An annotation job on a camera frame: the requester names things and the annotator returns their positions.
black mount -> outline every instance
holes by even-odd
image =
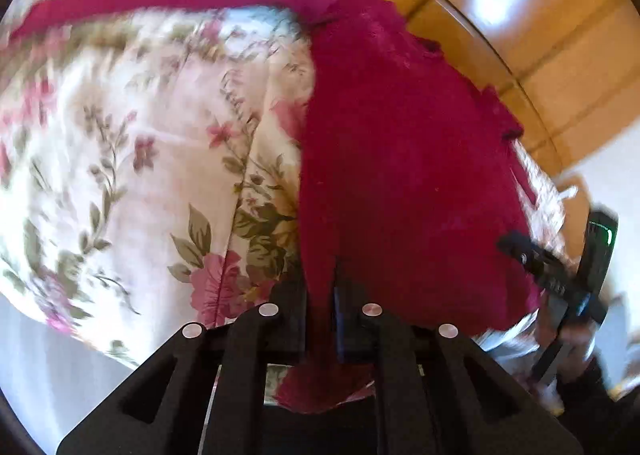
[[[604,209],[591,209],[584,231],[584,249],[574,274],[551,252],[528,237],[512,231],[498,242],[498,248],[521,263],[540,288],[549,292],[552,325],[558,331],[568,323],[602,324],[607,305],[599,299],[618,234],[618,217]],[[533,366],[534,381],[549,384],[558,364],[571,347],[556,339]]]
[[[266,366],[303,358],[304,283],[282,282],[271,302],[274,315],[263,305],[229,326],[187,324],[65,437],[58,455],[196,455],[201,439],[203,455],[263,453]],[[334,302],[338,358],[375,367],[380,455],[582,453],[469,338],[411,327],[376,305],[380,312],[366,315],[366,295],[346,281]]]

red fabric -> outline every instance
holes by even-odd
[[[494,90],[479,92],[404,30],[382,0],[47,0],[15,35],[144,7],[266,4],[292,9],[312,38],[316,87],[303,132],[302,260],[309,360],[278,398],[298,411],[336,405],[369,377],[337,365],[330,295],[340,259],[370,300],[412,324],[466,334],[508,329],[537,306],[523,270],[495,243],[527,232],[510,140],[522,128]]]

silver screw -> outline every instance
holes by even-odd
[[[264,303],[260,305],[258,312],[263,316],[276,316],[280,309],[274,303]]]
[[[182,329],[182,335],[187,339],[197,338],[200,334],[202,334],[202,325],[199,323],[190,323]]]
[[[440,336],[447,339],[453,339],[458,335],[458,327],[450,323],[444,323],[438,327]]]
[[[376,303],[368,303],[362,306],[362,313],[365,316],[380,316],[382,314],[382,307]]]

floral fabric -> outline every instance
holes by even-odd
[[[37,1],[18,0],[0,38]],[[300,270],[313,84],[308,40],[273,8],[138,11],[8,45],[0,291],[127,365],[188,321],[220,326],[266,301]],[[518,154],[548,194],[522,198],[533,236],[555,241],[557,191]]]

green light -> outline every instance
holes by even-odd
[[[598,228],[606,229],[607,230],[607,234],[608,234],[607,245],[611,245],[611,241],[613,240],[613,231],[611,231],[609,228],[607,228],[607,226],[603,226],[600,223],[592,222],[592,221],[590,221],[589,223],[593,224],[594,226],[597,226]]]

